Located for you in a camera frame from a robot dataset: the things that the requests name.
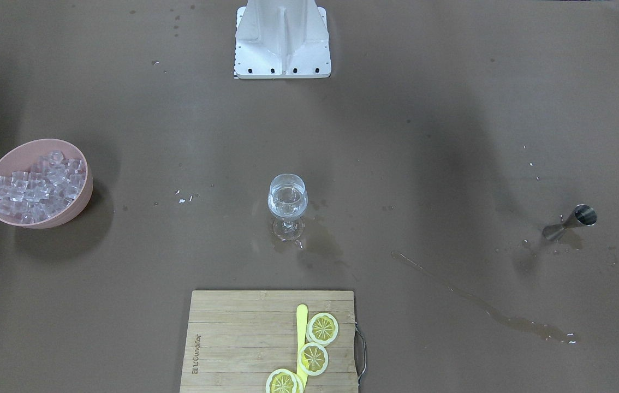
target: cutting board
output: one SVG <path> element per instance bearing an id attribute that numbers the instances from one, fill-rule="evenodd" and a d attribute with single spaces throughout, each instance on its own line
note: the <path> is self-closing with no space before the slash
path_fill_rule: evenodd
<path id="1" fill-rule="evenodd" d="M 193 291 L 180 393 L 264 393 L 272 371 L 296 371 L 295 309 L 327 312 L 339 323 L 329 366 L 307 378 L 306 393 L 357 393 L 352 291 Z"/>

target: cutting board handle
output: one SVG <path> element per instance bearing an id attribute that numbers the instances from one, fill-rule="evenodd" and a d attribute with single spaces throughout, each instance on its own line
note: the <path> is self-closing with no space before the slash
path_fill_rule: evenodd
<path id="1" fill-rule="evenodd" d="M 358 326 L 358 323 L 355 323 L 355 334 L 360 337 L 360 342 L 362 343 L 362 371 L 358 375 L 358 386 L 360 387 L 360 381 L 365 375 L 365 371 L 367 371 L 367 343 L 365 342 L 365 337 L 362 335 L 362 331 Z"/>

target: pink bowl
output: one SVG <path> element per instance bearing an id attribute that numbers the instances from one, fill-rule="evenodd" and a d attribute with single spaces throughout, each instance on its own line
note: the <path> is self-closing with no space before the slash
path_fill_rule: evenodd
<path id="1" fill-rule="evenodd" d="M 0 221 L 15 227 L 25 227 L 32 229 L 52 228 L 62 225 L 70 219 L 73 219 L 84 210 L 91 199 L 93 191 L 93 176 L 89 169 L 84 154 L 70 142 L 61 141 L 60 139 L 38 139 L 37 141 L 28 142 L 20 145 L 16 149 L 6 153 L 0 159 L 0 176 L 11 176 L 13 171 L 28 171 L 34 162 L 38 161 L 38 157 L 46 155 L 52 150 L 60 150 L 65 159 L 82 159 L 86 168 L 86 179 L 84 188 L 77 195 L 72 204 L 66 209 L 58 213 L 56 216 L 46 219 L 45 221 L 36 222 L 34 224 L 17 224 L 16 222 L 8 221 L 0 215 Z"/>

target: metal jigger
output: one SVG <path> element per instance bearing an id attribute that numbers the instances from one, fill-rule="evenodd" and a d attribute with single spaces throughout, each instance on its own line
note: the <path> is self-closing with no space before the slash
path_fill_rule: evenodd
<path id="1" fill-rule="evenodd" d="M 549 241 L 557 241 L 567 228 L 590 227 L 596 224 L 596 210 L 587 205 L 576 205 L 574 211 L 562 224 L 548 225 L 542 229 L 542 236 Z"/>

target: yellow knife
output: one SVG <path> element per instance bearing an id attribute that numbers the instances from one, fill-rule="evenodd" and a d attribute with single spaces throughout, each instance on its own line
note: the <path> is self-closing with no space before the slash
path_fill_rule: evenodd
<path id="1" fill-rule="evenodd" d="M 307 305 L 300 304 L 297 306 L 297 376 L 302 381 L 302 387 L 307 385 L 307 373 L 300 368 L 300 350 L 305 346 L 305 333 L 307 332 Z"/>

